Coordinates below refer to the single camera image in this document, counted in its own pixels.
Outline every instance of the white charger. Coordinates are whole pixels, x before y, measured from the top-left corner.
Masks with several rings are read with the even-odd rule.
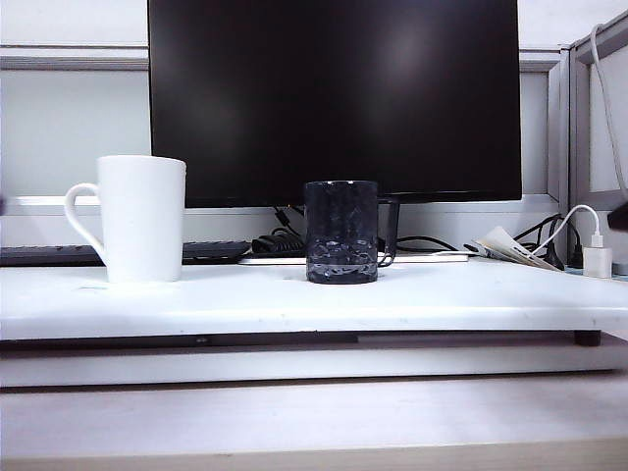
[[[567,213],[564,221],[558,229],[550,236],[548,239],[539,245],[533,252],[533,255],[536,255],[539,250],[545,247],[551,240],[558,235],[558,233],[564,228],[567,224],[567,221],[571,217],[573,213],[575,213],[579,209],[586,209],[587,211],[593,214],[594,219],[596,220],[596,230],[591,235],[591,246],[583,247],[583,267],[584,270],[582,274],[585,277],[594,277],[594,278],[611,278],[612,274],[612,249],[610,247],[604,247],[603,236],[600,234],[600,218],[598,217],[598,213],[591,207],[586,204],[578,204],[571,208],[571,211]]]

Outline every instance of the power plug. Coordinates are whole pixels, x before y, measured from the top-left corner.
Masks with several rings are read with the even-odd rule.
[[[585,277],[611,278],[612,248],[603,246],[603,237],[599,232],[591,236],[591,247],[583,249]]]

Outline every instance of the white cable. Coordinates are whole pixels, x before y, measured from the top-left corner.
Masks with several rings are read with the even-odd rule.
[[[600,64],[600,56],[598,55],[598,45],[596,43],[596,36],[598,29],[602,25],[595,25],[591,31],[591,52],[593,53],[593,60],[596,63],[596,70],[598,71],[598,77],[600,78],[600,87],[602,89],[602,99],[604,102],[604,111],[606,113],[606,126],[608,127],[608,135],[610,136],[610,146],[612,147],[612,157],[615,161],[615,175],[617,175],[617,183],[619,183],[619,189],[624,198],[628,200],[628,188],[626,188],[626,181],[624,180],[623,173],[621,172],[621,161],[619,160],[619,148],[617,146],[617,136],[615,135],[615,127],[612,122],[612,114],[610,112],[610,100],[608,99],[608,84],[606,83],[606,76],[604,70]]]
[[[441,252],[431,253],[430,256],[437,255],[479,255],[478,252],[472,252],[471,250],[443,250]]]
[[[574,206],[573,208],[571,208],[571,211],[567,213],[567,216],[565,216],[565,219],[562,221],[560,226],[558,226],[558,229],[556,229],[556,231],[552,235],[550,235],[545,242],[543,242],[541,245],[535,248],[532,254],[536,255],[539,250],[541,250],[548,243],[550,243],[553,240],[553,238],[558,235],[558,233],[562,230],[562,228],[564,228],[567,225],[567,221],[569,221],[569,218],[571,217],[571,215],[575,213],[576,211],[578,211],[579,209],[586,209],[587,211],[590,211],[591,214],[593,214],[593,217],[596,220],[596,231],[591,237],[592,246],[602,246],[602,236],[600,235],[600,218],[598,217],[598,213],[596,213],[596,211],[591,206],[587,206],[586,204],[578,204]]]

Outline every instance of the mug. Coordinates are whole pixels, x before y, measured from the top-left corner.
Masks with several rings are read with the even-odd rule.
[[[111,283],[173,282],[181,275],[185,162],[146,155],[108,155],[97,163],[98,185],[66,193],[70,224],[107,266]],[[77,195],[100,199],[104,243],[78,220]]]
[[[307,279],[325,285],[375,282],[378,269],[377,183],[310,182],[305,184],[304,196]],[[391,258],[394,258],[398,204],[396,208],[389,212],[391,228],[386,237],[386,252]]]

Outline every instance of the black screen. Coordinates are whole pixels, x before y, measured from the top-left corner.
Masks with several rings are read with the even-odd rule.
[[[153,155],[186,205],[521,196],[515,0],[150,0]]]

